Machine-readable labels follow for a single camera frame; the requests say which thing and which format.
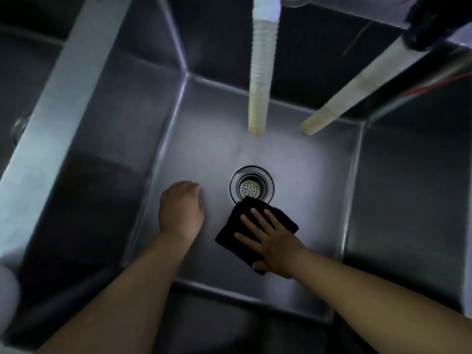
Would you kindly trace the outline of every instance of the black cloth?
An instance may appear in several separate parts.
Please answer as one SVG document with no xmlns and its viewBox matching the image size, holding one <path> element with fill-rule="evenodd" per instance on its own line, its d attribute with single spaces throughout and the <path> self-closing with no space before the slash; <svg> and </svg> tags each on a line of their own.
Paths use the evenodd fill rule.
<svg viewBox="0 0 472 354">
<path fill-rule="evenodd" d="M 220 233 L 216 236 L 215 241 L 217 244 L 225 247 L 227 250 L 233 252 L 241 260 L 246 262 L 249 266 L 252 267 L 252 264 L 256 261 L 263 261 L 264 258 L 251 250 L 246 245 L 242 244 L 235 238 L 235 232 L 239 232 L 248 238 L 260 242 L 256 236 L 249 230 L 245 224 L 241 221 L 241 215 L 244 214 L 254 223 L 257 227 L 263 230 L 262 226 L 256 220 L 256 218 L 251 214 L 251 208 L 255 208 L 259 214 L 265 218 L 265 220 L 272 224 L 268 217 L 264 214 L 264 209 L 268 209 L 276 219 L 284 226 L 288 231 L 293 234 L 298 231 L 298 226 L 293 222 L 282 210 L 272 207 L 264 201 L 254 199 L 252 197 L 246 196 L 241 202 L 238 202 L 233 208 L 231 215 L 226 225 L 221 229 Z M 264 275 L 264 271 L 256 271 L 260 275 Z"/>
</svg>

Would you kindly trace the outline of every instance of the stainless steel sink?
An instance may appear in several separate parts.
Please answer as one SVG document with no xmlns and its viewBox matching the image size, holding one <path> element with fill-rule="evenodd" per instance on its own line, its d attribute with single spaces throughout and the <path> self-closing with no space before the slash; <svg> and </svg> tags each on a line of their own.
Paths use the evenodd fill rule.
<svg viewBox="0 0 472 354">
<path fill-rule="evenodd" d="M 110 26 L 93 28 L 97 17 Z M 343 55 L 366 22 L 316 5 L 283 10 L 267 131 L 256 138 L 247 132 L 251 0 L 86 0 L 0 182 L 8 208 L 0 216 L 2 261 L 18 269 L 24 293 L 8 340 L 40 343 L 44 333 L 25 344 L 39 326 L 28 327 L 29 313 L 110 265 L 127 266 L 159 231 L 162 191 L 193 180 L 202 184 L 206 220 L 156 346 L 340 352 L 338 339 L 351 336 L 325 303 L 293 281 L 255 274 L 215 243 L 234 206 L 230 180 L 244 166 L 270 175 L 270 204 L 299 225 L 297 236 L 313 250 L 471 315 L 469 82 L 366 121 L 456 47 L 440 47 L 314 136 L 298 129 L 401 33 L 373 23 Z M 23 111 L 17 103 L 11 113 Z M 38 139 L 55 147 L 36 155 L 55 160 L 25 170 Z M 26 192 L 28 179 L 47 191 Z M 33 204 L 20 216 L 28 195 Z M 9 245 L 9 235 L 20 241 Z M 67 319 L 56 312 L 44 315 L 51 328 Z"/>
</svg>

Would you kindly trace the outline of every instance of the perforated drain strainer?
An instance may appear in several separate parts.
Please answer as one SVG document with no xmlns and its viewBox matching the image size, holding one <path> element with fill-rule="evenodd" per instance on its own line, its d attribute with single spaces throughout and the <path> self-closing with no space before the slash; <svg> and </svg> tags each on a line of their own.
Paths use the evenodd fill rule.
<svg viewBox="0 0 472 354">
<path fill-rule="evenodd" d="M 274 195 L 274 183 L 264 169 L 258 166 L 245 166 L 231 178 L 229 193 L 234 202 L 251 196 L 269 203 Z"/>
</svg>

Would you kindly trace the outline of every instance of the person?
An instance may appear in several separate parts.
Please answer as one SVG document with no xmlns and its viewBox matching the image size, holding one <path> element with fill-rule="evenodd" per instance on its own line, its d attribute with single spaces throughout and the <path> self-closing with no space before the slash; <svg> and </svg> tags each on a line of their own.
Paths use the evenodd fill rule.
<svg viewBox="0 0 472 354">
<path fill-rule="evenodd" d="M 152 351 L 171 283 L 204 222 L 200 185 L 162 194 L 161 232 L 126 270 L 54 334 L 38 354 L 144 354 Z M 260 240 L 236 238 L 260 253 L 256 270 L 294 279 L 330 305 L 381 354 L 472 353 L 472 320 L 392 282 L 307 249 L 266 211 L 241 220 Z"/>
</svg>

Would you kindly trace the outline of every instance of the hand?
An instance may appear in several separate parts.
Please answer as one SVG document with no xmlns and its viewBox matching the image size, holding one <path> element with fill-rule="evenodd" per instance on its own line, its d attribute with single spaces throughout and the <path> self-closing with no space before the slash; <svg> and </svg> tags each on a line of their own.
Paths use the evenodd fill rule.
<svg viewBox="0 0 472 354">
<path fill-rule="evenodd" d="M 189 245 L 204 223 L 204 208 L 199 200 L 200 184 L 181 181 L 165 190 L 159 208 L 159 227 L 162 233 L 172 234 Z"/>
<path fill-rule="evenodd" d="M 272 222 L 272 226 L 255 208 L 251 208 L 251 214 L 259 221 L 264 231 L 253 224 L 245 215 L 241 215 L 241 221 L 261 243 L 253 241 L 240 233 L 235 233 L 235 237 L 251 250 L 264 257 L 264 261 L 254 262 L 252 269 L 274 272 L 279 276 L 292 278 L 292 263 L 300 250 L 304 250 L 306 247 L 292 232 L 282 226 L 269 210 L 264 210 L 264 213 Z"/>
</svg>

